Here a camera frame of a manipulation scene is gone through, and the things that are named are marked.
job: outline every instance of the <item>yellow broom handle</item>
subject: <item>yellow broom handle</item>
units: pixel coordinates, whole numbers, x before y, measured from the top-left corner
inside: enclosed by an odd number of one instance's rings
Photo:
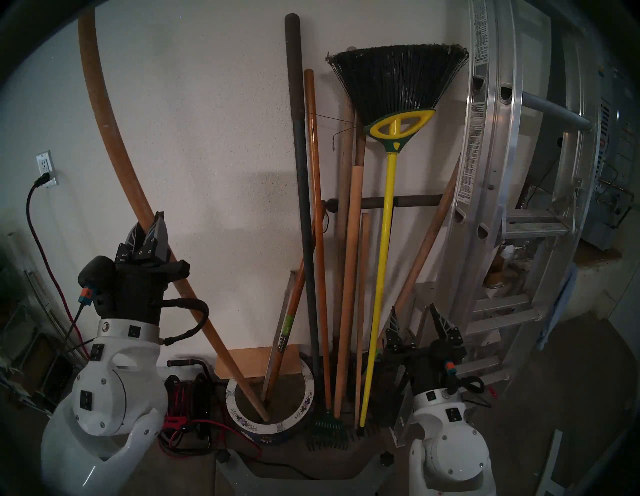
[[[389,253],[389,237],[391,235],[391,214],[394,206],[394,185],[396,183],[397,154],[387,154],[387,184],[385,186],[385,207],[382,212],[382,234],[380,236],[380,256],[378,259],[378,276],[376,278],[376,300],[373,305],[373,321],[371,322],[371,340],[369,341],[369,359],[367,361],[367,378],[364,384],[360,427],[364,427],[373,380],[373,363],[376,359],[376,341],[382,311],[382,296],[385,290],[385,272],[387,271],[387,255]]]

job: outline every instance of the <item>wall outlet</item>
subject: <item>wall outlet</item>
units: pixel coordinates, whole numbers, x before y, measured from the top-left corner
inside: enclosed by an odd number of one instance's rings
[[[51,180],[45,183],[45,188],[50,188],[51,186],[57,185],[58,181],[56,181],[56,177],[53,172],[53,162],[51,161],[51,153],[47,150],[46,152],[42,152],[40,155],[36,155],[36,163],[38,164],[38,171],[40,175],[48,172],[51,176]]]

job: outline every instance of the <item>blue cloth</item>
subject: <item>blue cloth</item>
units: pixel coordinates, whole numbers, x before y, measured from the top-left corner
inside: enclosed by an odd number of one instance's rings
[[[545,347],[545,344],[547,344],[551,331],[556,327],[558,320],[560,320],[560,316],[563,314],[564,309],[569,303],[569,299],[571,298],[571,294],[573,293],[573,288],[575,287],[577,280],[578,266],[574,262],[571,262],[571,265],[569,266],[569,275],[566,278],[566,281],[564,281],[560,294],[556,298],[556,302],[551,308],[551,313],[547,317],[545,327],[540,332],[540,336],[536,341],[536,348],[539,350],[542,350]]]

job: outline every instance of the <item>warning label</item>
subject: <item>warning label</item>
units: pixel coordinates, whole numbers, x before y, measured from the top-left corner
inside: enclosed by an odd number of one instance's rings
[[[489,62],[489,34],[484,0],[474,0],[474,66]]]
[[[480,160],[480,145],[482,143],[482,131],[484,129],[484,109],[484,102],[471,104],[467,147],[465,148],[462,178],[460,179],[460,188],[458,190],[458,201],[467,205],[471,202],[478,160]]]

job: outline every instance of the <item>black knob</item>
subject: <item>black knob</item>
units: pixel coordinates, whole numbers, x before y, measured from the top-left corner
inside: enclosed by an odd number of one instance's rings
[[[221,449],[216,455],[216,460],[218,460],[219,463],[226,463],[231,460],[231,453],[229,453],[226,449]]]
[[[380,463],[382,463],[382,465],[384,465],[385,467],[391,467],[391,465],[394,464],[394,455],[392,453],[389,453],[388,451],[385,451],[380,455]]]

